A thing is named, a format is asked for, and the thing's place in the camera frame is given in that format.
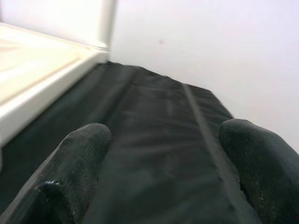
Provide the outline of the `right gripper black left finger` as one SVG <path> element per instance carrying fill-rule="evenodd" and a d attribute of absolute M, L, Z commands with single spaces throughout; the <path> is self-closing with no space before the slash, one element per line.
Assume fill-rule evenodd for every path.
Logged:
<path fill-rule="evenodd" d="M 0 216 L 2 224 L 80 224 L 95 195 L 112 135 L 91 123 L 69 133 Z"/>

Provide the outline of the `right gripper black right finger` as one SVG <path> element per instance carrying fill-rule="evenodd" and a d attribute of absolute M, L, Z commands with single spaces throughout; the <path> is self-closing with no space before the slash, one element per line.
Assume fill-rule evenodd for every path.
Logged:
<path fill-rule="evenodd" d="M 249 203 L 264 224 L 299 222 L 299 155 L 276 133 L 244 119 L 219 127 Z"/>

